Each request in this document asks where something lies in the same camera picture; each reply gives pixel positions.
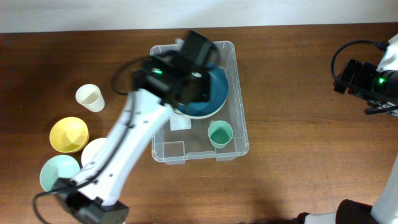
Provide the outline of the green plastic cup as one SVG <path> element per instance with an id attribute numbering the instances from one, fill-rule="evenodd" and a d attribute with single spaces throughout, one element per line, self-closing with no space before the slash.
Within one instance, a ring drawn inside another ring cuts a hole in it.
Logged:
<path id="1" fill-rule="evenodd" d="M 233 129 L 226 121 L 214 121 L 208 128 L 208 137 L 214 148 L 222 149 L 232 140 Z"/>

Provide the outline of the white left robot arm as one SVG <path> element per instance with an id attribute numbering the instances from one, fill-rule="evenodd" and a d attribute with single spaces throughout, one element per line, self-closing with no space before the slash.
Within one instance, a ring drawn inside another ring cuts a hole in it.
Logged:
<path id="1" fill-rule="evenodd" d="M 119 196 L 152 135 L 175 111 L 211 102 L 210 72 L 220 58 L 193 59 L 171 50 L 130 61 L 133 87 L 99 152 L 71 179 L 58 178 L 50 191 L 80 223 L 123 223 L 129 213 Z"/>

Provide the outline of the beige plastic bowl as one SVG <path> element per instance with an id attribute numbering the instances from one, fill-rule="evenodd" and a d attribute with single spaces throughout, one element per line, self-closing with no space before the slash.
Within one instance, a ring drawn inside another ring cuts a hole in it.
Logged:
<path id="1" fill-rule="evenodd" d="M 228 95 L 226 93 L 216 93 L 210 96 L 209 101 L 174 103 L 172 106 L 176 113 L 190 119 L 204 119 L 213 116 L 226 103 Z"/>

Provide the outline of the dark blue bowl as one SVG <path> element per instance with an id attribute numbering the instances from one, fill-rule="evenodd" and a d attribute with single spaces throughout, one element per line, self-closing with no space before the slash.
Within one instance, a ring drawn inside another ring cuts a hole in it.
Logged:
<path id="1" fill-rule="evenodd" d="M 224 70 L 214 63 L 209 63 L 206 67 L 209 68 L 210 75 L 210 100 L 179 105 L 175 109 L 176 113 L 191 119 L 203 119 L 213 116 L 223 107 L 229 91 L 227 76 Z"/>

